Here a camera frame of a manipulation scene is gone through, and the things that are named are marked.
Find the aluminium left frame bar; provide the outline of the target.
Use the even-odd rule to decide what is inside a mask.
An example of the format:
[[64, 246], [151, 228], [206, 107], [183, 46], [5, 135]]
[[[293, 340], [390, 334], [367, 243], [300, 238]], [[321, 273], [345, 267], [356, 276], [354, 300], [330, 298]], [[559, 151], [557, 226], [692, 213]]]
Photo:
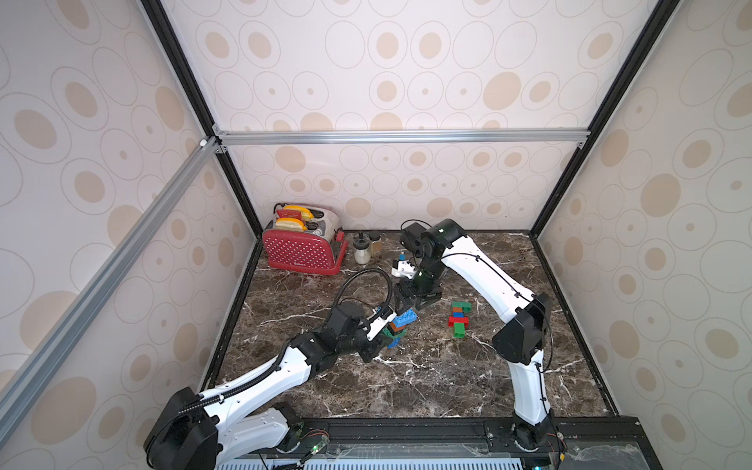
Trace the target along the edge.
[[149, 209], [123, 238], [55, 327], [23, 364], [1, 398], [1, 444], [6, 446], [84, 333], [113, 296], [207, 161], [219, 150], [211, 136], [194, 150]]

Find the light blue long lego brick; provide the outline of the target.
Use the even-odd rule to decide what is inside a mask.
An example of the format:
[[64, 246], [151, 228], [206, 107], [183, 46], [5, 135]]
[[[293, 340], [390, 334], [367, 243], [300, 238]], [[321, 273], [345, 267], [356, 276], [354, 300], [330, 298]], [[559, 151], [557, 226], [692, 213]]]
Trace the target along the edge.
[[413, 323], [414, 321], [417, 321], [417, 314], [413, 309], [409, 309], [405, 313], [402, 313], [401, 315], [396, 316], [392, 322], [397, 324], [397, 326], [406, 327], [407, 325]]

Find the aluminium horizontal frame bar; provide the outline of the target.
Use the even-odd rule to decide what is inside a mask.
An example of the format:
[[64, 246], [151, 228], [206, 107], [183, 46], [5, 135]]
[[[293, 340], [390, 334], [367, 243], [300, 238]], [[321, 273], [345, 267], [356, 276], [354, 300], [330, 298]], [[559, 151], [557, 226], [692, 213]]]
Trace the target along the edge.
[[591, 131], [586, 128], [513, 128], [513, 129], [419, 129], [419, 130], [347, 130], [347, 131], [226, 131], [217, 130], [212, 138], [221, 145], [381, 145], [381, 144], [458, 144], [499, 142], [585, 142]]

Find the green small lego brick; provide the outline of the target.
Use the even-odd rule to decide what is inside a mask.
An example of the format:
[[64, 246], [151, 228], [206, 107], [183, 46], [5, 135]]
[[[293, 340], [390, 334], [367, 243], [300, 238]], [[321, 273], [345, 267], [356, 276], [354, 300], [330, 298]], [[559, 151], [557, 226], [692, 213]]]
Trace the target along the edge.
[[454, 323], [454, 338], [462, 339], [465, 337], [466, 328], [464, 323]]

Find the red long lego brick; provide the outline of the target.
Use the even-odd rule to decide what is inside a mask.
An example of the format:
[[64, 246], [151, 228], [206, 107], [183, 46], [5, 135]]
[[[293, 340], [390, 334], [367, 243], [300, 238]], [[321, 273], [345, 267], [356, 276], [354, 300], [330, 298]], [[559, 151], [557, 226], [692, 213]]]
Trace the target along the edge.
[[448, 319], [448, 326], [449, 327], [453, 327], [455, 324], [458, 324], [458, 323], [468, 324], [469, 323], [469, 319], [466, 318], [466, 317], [455, 317], [455, 316], [451, 316]]

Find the brown pepper shaker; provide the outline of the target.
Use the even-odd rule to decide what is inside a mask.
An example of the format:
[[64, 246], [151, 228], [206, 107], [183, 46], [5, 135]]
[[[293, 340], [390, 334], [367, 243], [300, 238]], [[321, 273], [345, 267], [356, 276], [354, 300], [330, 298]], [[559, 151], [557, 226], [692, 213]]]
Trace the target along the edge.
[[370, 253], [372, 258], [380, 258], [383, 251], [383, 237], [377, 231], [369, 231]]

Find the yellow toy toast slice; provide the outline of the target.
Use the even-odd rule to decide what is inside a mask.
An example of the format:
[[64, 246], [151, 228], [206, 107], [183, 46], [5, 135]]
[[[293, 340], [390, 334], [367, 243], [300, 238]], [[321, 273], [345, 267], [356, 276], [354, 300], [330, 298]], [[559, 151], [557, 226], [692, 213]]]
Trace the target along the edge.
[[305, 224], [305, 221], [302, 221], [301, 219], [295, 219], [295, 217], [280, 217], [279, 219], [276, 219], [274, 228], [278, 230], [298, 232], [306, 232], [309, 230], [307, 228], [307, 225]]
[[315, 219], [310, 209], [296, 205], [286, 205], [276, 209], [275, 213], [278, 219], [299, 219], [300, 221], [313, 221]]

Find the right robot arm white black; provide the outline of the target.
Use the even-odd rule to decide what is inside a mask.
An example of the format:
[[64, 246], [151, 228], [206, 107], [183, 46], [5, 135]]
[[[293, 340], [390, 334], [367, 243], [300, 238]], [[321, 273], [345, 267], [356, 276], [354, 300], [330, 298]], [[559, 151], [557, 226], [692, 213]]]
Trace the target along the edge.
[[555, 433], [544, 383], [544, 344], [550, 334], [552, 299], [536, 294], [495, 264], [452, 219], [425, 228], [415, 221], [399, 242], [417, 260], [415, 274], [396, 287], [396, 311], [419, 311], [438, 302], [448, 269], [462, 277], [493, 308], [503, 327], [492, 345], [506, 360], [514, 393], [512, 433], [525, 452], [544, 446]]

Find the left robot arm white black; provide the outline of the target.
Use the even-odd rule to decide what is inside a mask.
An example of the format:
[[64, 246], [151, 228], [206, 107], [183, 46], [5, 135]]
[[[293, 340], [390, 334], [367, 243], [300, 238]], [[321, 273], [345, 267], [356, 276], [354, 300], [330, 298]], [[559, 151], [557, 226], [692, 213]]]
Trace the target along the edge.
[[215, 469], [265, 448], [295, 450], [303, 439], [303, 420], [288, 405], [267, 411], [262, 406], [332, 368], [343, 354], [372, 360], [390, 344], [383, 331], [396, 316], [390, 307], [367, 318], [357, 303], [335, 305], [323, 325], [286, 342], [269, 362], [202, 393], [179, 390], [145, 439], [147, 465]]

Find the white salt shaker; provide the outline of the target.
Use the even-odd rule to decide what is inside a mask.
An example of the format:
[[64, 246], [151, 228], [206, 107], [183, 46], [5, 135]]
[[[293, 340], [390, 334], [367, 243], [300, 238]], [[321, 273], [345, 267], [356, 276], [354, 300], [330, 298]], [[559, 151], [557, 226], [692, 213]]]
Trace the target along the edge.
[[352, 241], [354, 246], [354, 260], [359, 266], [366, 266], [371, 261], [371, 241], [364, 233], [359, 232], [354, 235]]

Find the green long lego brick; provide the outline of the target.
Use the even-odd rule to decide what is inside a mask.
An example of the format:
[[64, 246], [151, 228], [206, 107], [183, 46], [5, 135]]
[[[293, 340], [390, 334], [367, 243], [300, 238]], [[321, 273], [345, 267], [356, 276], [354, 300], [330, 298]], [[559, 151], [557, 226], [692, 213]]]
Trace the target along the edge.
[[467, 302], [454, 302], [452, 303], [453, 311], [462, 311], [463, 313], [469, 313], [472, 311], [472, 305]]
[[405, 329], [401, 329], [399, 331], [395, 330], [393, 331], [390, 327], [386, 327], [382, 330], [382, 332], [391, 339], [399, 339], [403, 336], [405, 336]]

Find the yellow toy toast slice front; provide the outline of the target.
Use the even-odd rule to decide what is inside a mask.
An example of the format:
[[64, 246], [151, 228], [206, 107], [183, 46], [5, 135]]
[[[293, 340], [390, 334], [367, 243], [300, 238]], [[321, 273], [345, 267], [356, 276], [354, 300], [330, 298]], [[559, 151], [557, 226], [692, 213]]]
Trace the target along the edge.
[[274, 228], [278, 230], [298, 232], [306, 232], [309, 230], [307, 228], [307, 225], [305, 224], [305, 221], [302, 221], [301, 219], [295, 219], [295, 217], [280, 217], [279, 219], [276, 219]]

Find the yellow toy toast slice back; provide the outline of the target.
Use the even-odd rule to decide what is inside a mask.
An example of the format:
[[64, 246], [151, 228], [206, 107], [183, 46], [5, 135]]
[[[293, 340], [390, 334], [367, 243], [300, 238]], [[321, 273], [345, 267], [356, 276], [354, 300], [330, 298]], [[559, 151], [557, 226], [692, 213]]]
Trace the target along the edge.
[[299, 219], [300, 221], [313, 221], [315, 219], [310, 209], [296, 205], [286, 205], [276, 209], [275, 213], [278, 219]]

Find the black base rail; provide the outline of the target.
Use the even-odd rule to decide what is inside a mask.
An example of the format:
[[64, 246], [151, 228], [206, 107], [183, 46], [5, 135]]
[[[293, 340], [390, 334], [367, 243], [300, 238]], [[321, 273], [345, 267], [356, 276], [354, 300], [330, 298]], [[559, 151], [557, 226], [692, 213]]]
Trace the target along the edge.
[[634, 417], [561, 418], [537, 450], [509, 418], [299, 418], [272, 410], [151, 448], [156, 469], [659, 469]]

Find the red toy toaster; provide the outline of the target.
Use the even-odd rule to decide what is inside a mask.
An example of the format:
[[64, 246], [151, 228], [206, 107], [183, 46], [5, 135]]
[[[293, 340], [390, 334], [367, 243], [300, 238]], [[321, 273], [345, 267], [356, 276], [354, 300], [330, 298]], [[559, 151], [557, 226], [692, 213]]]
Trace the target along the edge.
[[275, 210], [286, 205], [276, 204], [270, 226], [262, 233], [268, 264], [272, 268], [317, 275], [340, 272], [348, 251], [348, 242], [340, 217], [331, 209], [296, 205], [311, 210], [315, 219], [305, 221], [306, 232], [278, 230]]

